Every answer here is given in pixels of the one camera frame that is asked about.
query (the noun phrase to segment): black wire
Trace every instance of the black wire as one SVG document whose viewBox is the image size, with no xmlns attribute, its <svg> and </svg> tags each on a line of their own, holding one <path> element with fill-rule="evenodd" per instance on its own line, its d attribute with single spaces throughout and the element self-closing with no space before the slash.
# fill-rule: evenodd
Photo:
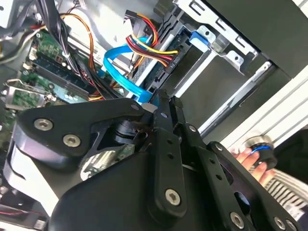
<svg viewBox="0 0 308 231">
<path fill-rule="evenodd" d="M 74 6 L 71 9 L 69 9 L 66 13 L 71 13 L 74 9 L 76 9 L 77 7 L 80 7 L 80 3 L 78 0 L 74 0 L 73 3 L 74 3 Z"/>
<path fill-rule="evenodd" d="M 141 16 L 139 16 L 139 15 L 137 15 L 137 18 L 139 18 L 139 19 L 141 19 L 145 24 L 146 24 L 146 26 L 150 29 L 150 36 L 152 36 L 151 37 L 151 44 L 154 42 L 154 31 L 153 31 L 153 29 L 150 27 L 150 25 L 144 20 L 144 18 L 142 18 Z"/>
<path fill-rule="evenodd" d="M 42 15 L 42 19 L 54 39 L 59 43 L 66 55 L 68 64 L 73 72 L 83 79 L 89 79 L 95 86 L 96 90 L 105 99 L 114 99 L 122 97 L 114 91 L 105 81 L 97 76 L 97 74 L 74 52 L 68 43 L 68 32 L 64 21 L 61 19 L 53 0 L 36 0 L 37 9 Z"/>
</svg>

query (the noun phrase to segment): green circuit board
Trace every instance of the green circuit board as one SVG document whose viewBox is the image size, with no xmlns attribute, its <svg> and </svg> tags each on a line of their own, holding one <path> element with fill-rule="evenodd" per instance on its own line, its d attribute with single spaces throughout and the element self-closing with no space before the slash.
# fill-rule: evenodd
<svg viewBox="0 0 308 231">
<path fill-rule="evenodd" d="M 52 93 L 54 96 L 58 98 L 58 100 L 61 100 L 66 103 L 84 103 L 87 102 L 87 100 L 77 96 L 73 95 L 69 92 L 69 90 L 62 88 L 59 85 L 56 85 L 49 81 L 48 79 L 38 75 L 35 72 L 30 72 L 27 75 L 24 73 L 21 75 L 20 79 L 30 85 L 35 87 L 39 90 L 44 90 L 47 92 Z"/>
<path fill-rule="evenodd" d="M 13 98 L 13 105 L 23 108 L 35 108 L 39 104 L 40 94 L 16 90 Z"/>
<path fill-rule="evenodd" d="M 59 64 L 66 63 L 66 58 L 62 55 L 62 49 L 59 44 L 54 40 L 54 38 L 45 31 L 39 33 L 39 36 L 36 37 L 34 41 L 37 43 L 38 53 L 42 53 L 52 58 Z M 89 59 L 85 56 L 80 56 L 84 63 L 88 63 Z M 97 70 L 100 70 L 102 65 L 95 64 Z"/>
</svg>

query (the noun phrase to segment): silver metal frame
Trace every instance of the silver metal frame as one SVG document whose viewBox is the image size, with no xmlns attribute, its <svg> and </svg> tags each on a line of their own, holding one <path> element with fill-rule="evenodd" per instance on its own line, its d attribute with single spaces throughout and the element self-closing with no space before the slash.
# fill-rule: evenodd
<svg viewBox="0 0 308 231">
<path fill-rule="evenodd" d="M 12 17 L 15 14 L 17 0 L 5 0 L 1 1 L 0 6 L 3 10 L 0 11 L 0 26 L 3 28 L 7 28 L 11 25 Z"/>
<path fill-rule="evenodd" d="M 3 168 L 6 180 L 12 187 L 40 202 L 49 216 L 59 198 L 82 182 L 80 170 L 61 174 L 23 154 L 17 146 L 12 148 L 10 155 L 10 161 L 6 160 Z"/>
<path fill-rule="evenodd" d="M 268 136 L 277 147 L 308 124 L 308 66 L 263 104 L 221 143 L 239 148 L 254 136 Z"/>
<path fill-rule="evenodd" d="M 214 29 L 229 40 L 244 55 L 247 55 L 249 52 L 257 55 L 256 49 L 200 0 L 173 0 L 173 3 L 185 11 L 195 21 L 213 26 Z"/>
<path fill-rule="evenodd" d="M 255 82 L 271 67 L 271 65 L 272 64 L 270 62 L 265 62 L 251 78 L 249 78 L 207 121 L 204 122 L 204 124 L 200 126 L 198 129 L 199 132 L 203 132 L 224 111 L 237 104 L 238 101 L 255 86 Z"/>
<path fill-rule="evenodd" d="M 165 51 L 173 41 L 174 37 L 182 30 L 183 27 L 185 27 L 184 24 L 178 22 L 179 17 L 175 17 L 172 14 L 167 14 L 165 18 L 168 18 L 168 20 L 165 21 L 165 25 L 169 24 L 169 26 L 163 29 L 161 37 L 165 38 L 160 41 L 159 47 L 156 47 L 156 49 L 160 51 Z M 156 64 L 157 60 L 145 58 L 131 81 L 137 86 L 140 86 Z M 131 98 L 132 96 L 133 93 L 129 92 L 126 95 L 126 98 Z"/>
</svg>

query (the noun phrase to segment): finger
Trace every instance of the finger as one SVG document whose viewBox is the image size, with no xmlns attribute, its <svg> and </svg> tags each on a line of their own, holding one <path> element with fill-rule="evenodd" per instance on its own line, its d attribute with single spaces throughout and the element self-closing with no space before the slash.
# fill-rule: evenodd
<svg viewBox="0 0 308 231">
<path fill-rule="evenodd" d="M 270 180 L 274 178 L 274 176 L 275 176 L 274 170 L 266 171 L 259 180 L 259 182 L 260 184 L 262 184 L 263 187 L 265 187 L 270 182 Z"/>
<path fill-rule="evenodd" d="M 265 162 L 263 162 L 262 164 L 258 165 L 258 167 L 256 167 L 256 169 L 251 173 L 251 175 L 253 175 L 253 177 L 257 181 L 259 181 L 263 176 L 263 174 L 265 173 L 267 167 L 268 165 Z"/>
<path fill-rule="evenodd" d="M 251 154 L 251 149 L 247 148 L 244 152 L 242 152 L 241 154 L 239 154 L 236 159 L 242 163 L 249 155 Z"/>
<path fill-rule="evenodd" d="M 255 162 L 257 162 L 259 157 L 259 152 L 254 152 L 242 162 L 242 165 L 244 166 L 244 168 L 246 168 L 246 170 L 249 170 L 255 164 Z"/>
</svg>

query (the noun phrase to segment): screw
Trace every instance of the screw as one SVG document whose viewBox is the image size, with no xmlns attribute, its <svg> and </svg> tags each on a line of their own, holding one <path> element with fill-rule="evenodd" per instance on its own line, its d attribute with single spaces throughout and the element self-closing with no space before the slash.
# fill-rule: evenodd
<svg viewBox="0 0 308 231">
<path fill-rule="evenodd" d="M 278 217 L 274 217 L 274 221 L 281 230 L 285 230 L 284 223 Z"/>
<path fill-rule="evenodd" d="M 222 151 L 222 150 L 223 150 L 222 147 L 221 147 L 220 145 L 218 145 L 218 144 L 215 144 L 215 147 L 216 147 L 219 151 Z"/>
<path fill-rule="evenodd" d="M 237 213 L 235 212 L 231 212 L 230 213 L 230 218 L 233 222 L 233 224 L 239 228 L 239 229 L 243 229 L 244 228 L 244 221 L 243 219 L 240 217 L 240 215 L 238 215 Z"/>
<path fill-rule="evenodd" d="M 165 114 L 165 113 L 161 113 L 161 115 L 162 115 L 162 117 L 164 117 L 164 118 L 168 118 L 168 116 Z"/>
<path fill-rule="evenodd" d="M 7 93 L 8 93 L 7 90 L 3 90 L 3 91 L 1 92 L 2 95 L 7 95 Z"/>
<path fill-rule="evenodd" d="M 49 131 L 53 128 L 52 122 L 47 119 L 37 119 L 36 121 L 34 121 L 34 126 L 41 131 Z"/>
<path fill-rule="evenodd" d="M 193 125 L 190 125 L 190 126 L 189 126 L 189 129 L 190 129 L 191 131 L 193 131 L 193 132 L 196 132 L 196 131 L 197 131 L 197 129 L 196 129 Z"/>
<path fill-rule="evenodd" d="M 48 84 L 49 89 L 54 89 L 54 85 L 52 83 Z"/>
<path fill-rule="evenodd" d="M 180 195 L 173 189 L 167 189 L 165 192 L 167 201 L 175 206 L 178 206 L 181 202 Z"/>
<path fill-rule="evenodd" d="M 139 110 L 139 107 L 137 105 L 132 104 L 131 107 L 137 111 Z"/>
<path fill-rule="evenodd" d="M 63 137 L 63 143 L 68 147 L 76 148 L 81 144 L 81 140 L 78 136 L 68 134 Z"/>
<path fill-rule="evenodd" d="M 290 220 L 286 219 L 286 222 L 291 227 L 291 229 L 293 229 L 293 231 L 297 231 L 297 228 L 295 227 L 295 225 Z"/>
</svg>

